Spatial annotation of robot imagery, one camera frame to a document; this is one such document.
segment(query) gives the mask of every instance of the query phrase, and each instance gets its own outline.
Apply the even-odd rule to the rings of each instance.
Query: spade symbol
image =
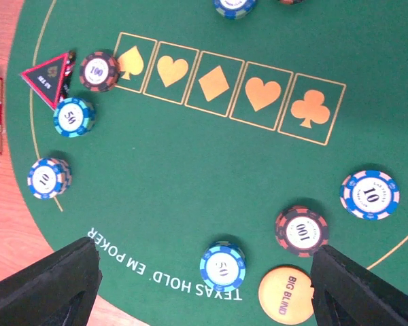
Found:
[[[121,78],[130,80],[130,75],[139,75],[143,71],[143,58],[137,49],[133,46],[127,52],[121,54],[118,59],[121,72],[124,72]]]

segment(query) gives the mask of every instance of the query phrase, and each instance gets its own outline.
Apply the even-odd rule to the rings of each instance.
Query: poker chip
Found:
[[[328,243],[328,224],[319,214],[304,206],[294,206],[278,215],[275,222],[277,242],[299,257],[311,257]]]
[[[229,241],[212,243],[199,264],[205,284],[219,292],[231,292],[245,279],[245,255]]]
[[[61,164],[63,167],[63,170],[65,171],[65,182],[62,186],[61,191],[58,193],[58,195],[61,195],[71,186],[71,182],[73,181],[73,174],[71,172],[71,167],[68,165],[68,163],[64,160],[59,160],[59,159],[51,159],[53,162],[57,164]]]
[[[63,192],[67,176],[64,166],[51,158],[42,158],[32,165],[27,185],[39,199],[51,199]]]
[[[297,3],[304,2],[305,0],[279,0],[284,5],[296,5]]]
[[[284,325],[303,323],[313,315],[314,288],[311,279],[298,268],[281,266],[268,272],[258,287],[263,311]]]
[[[95,116],[95,110],[90,103],[78,97],[69,97],[60,102],[54,110],[54,127],[64,137],[78,137],[92,130]]]
[[[343,207],[345,208],[345,210],[347,210],[349,213],[351,213],[351,211],[350,211],[349,209],[347,209],[347,204],[346,204],[345,198],[344,198],[343,196],[344,196],[344,192],[345,192],[345,186],[347,185],[347,182],[348,182],[351,178],[352,178],[352,175],[348,175],[348,176],[343,180],[343,182],[341,183],[340,192],[339,192],[339,194],[340,194],[340,202],[341,202],[341,204],[343,205]]]
[[[80,81],[93,92],[107,92],[120,77],[118,61],[107,52],[89,54],[80,65]]]
[[[348,176],[340,188],[340,200],[351,214],[368,220],[390,216],[401,194],[396,182],[384,172],[363,170]]]
[[[214,0],[216,11],[228,19],[240,19],[249,14],[257,0]]]

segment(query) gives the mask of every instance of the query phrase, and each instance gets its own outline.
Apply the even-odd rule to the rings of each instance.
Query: printed chip number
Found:
[[[47,174],[42,175],[42,179],[39,180],[40,183],[43,185],[47,186],[47,182],[50,180],[49,176]]]
[[[103,70],[97,67],[92,67],[92,69],[90,70],[90,73],[92,73],[93,75],[99,76],[101,77],[101,75],[103,74]]]
[[[69,124],[73,124],[75,122],[75,115],[73,112],[68,112],[65,114],[65,119],[67,119]]]
[[[308,234],[308,231],[307,231],[307,228],[306,228],[305,224],[303,224],[303,223],[302,223],[302,224],[298,224],[298,225],[296,226],[296,230],[298,231],[298,235],[299,235],[300,237],[304,236],[303,238],[300,238],[301,240],[310,239],[309,236],[306,236],[306,235]]]
[[[372,188],[372,189],[367,190],[367,191],[364,192],[364,194],[366,195],[366,200],[367,200],[368,202],[376,202],[376,201],[379,199],[379,195],[378,195],[378,194],[368,195],[369,192],[374,192],[375,190],[376,190],[375,188]]]
[[[220,265],[218,266],[218,269],[219,269],[220,276],[228,275],[228,270],[226,269],[226,263],[220,263]]]

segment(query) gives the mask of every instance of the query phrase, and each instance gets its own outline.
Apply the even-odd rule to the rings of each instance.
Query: poker chip stack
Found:
[[[51,199],[63,194],[71,185],[68,163],[56,158],[41,158],[32,165],[27,177],[31,193],[38,199]]]
[[[118,61],[104,51],[89,54],[80,65],[80,82],[93,92],[107,92],[120,77]]]
[[[328,224],[311,209],[293,206],[278,215],[275,236],[277,242],[294,255],[311,257],[328,243]]]
[[[58,104],[53,123],[59,134],[73,138],[90,132],[95,125],[96,115],[90,103],[78,97],[69,97]]]
[[[216,11],[228,19],[240,19],[248,15],[257,0],[213,0]]]
[[[245,279],[245,255],[229,241],[216,241],[205,251],[199,264],[204,283],[219,292],[231,292]]]
[[[401,194],[396,181],[378,170],[363,170],[349,175],[340,187],[340,201],[351,214],[371,221],[384,219],[399,204]]]
[[[279,0],[284,5],[296,5],[297,3],[304,2],[305,0]]]

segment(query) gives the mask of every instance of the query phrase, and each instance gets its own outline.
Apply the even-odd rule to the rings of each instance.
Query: red poker chip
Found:
[[[80,82],[93,92],[107,92],[120,77],[118,61],[107,52],[89,54],[80,65]]]
[[[299,257],[311,257],[328,243],[328,224],[319,214],[303,206],[282,211],[275,222],[278,243]]]

